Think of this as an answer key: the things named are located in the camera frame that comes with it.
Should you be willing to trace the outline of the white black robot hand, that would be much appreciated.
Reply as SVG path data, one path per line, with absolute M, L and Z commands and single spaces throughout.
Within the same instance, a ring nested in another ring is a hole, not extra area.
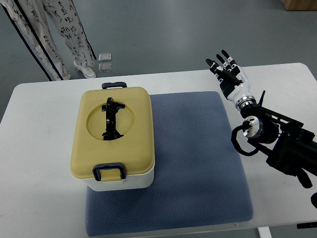
M 231 101 L 238 111 L 247 105 L 255 104 L 256 99 L 250 92 L 250 82 L 244 70 L 225 50 L 221 53 L 222 55 L 216 55 L 220 63 L 211 59 L 206 59 L 206 63 L 218 80 L 224 97 Z

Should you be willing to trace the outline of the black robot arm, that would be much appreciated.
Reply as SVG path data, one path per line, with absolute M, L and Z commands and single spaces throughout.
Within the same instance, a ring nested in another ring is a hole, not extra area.
M 245 156 L 262 152 L 269 166 L 296 177 L 304 188 L 312 188 L 308 174 L 317 174 L 315 134 L 303 129 L 303 123 L 264 108 L 254 99 L 247 99 L 239 108 L 244 119 L 240 130 L 254 150 L 246 152 L 235 145 L 237 151 Z

